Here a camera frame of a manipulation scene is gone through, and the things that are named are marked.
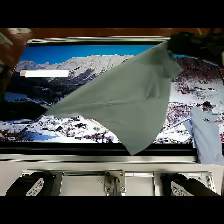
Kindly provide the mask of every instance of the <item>screen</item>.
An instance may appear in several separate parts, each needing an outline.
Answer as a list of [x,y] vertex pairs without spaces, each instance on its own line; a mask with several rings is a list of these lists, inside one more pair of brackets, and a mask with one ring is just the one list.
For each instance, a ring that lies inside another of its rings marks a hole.
[[[34,102],[50,107],[69,93],[153,45],[29,46],[24,49],[5,92],[5,101]],[[183,72],[172,80],[166,120],[155,144],[187,144],[192,138],[183,125],[191,108],[203,103],[219,115],[224,141],[224,82],[218,67],[196,58],[175,55]],[[68,77],[24,77],[22,70],[69,70]],[[82,116],[0,121],[0,141],[119,143],[98,122]]]

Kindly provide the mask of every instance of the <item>metal bracket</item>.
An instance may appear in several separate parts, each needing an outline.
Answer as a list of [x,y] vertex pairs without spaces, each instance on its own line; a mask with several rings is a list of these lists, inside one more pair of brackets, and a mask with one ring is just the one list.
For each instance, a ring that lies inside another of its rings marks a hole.
[[106,171],[104,187],[107,196],[125,196],[125,172],[123,170]]

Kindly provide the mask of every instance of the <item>white rectangle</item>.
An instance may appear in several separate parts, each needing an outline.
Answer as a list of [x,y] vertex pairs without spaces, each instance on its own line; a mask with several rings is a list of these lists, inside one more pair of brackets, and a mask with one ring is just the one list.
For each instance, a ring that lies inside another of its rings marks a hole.
[[[26,70],[25,77],[68,77],[69,70]],[[24,76],[24,70],[20,72],[20,76]]]

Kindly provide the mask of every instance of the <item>blue sky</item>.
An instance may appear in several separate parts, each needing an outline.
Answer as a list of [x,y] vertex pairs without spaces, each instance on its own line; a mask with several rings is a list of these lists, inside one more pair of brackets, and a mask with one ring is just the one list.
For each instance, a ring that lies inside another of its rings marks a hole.
[[26,47],[20,61],[32,60],[37,64],[61,63],[72,57],[90,55],[137,55],[153,45],[67,45]]

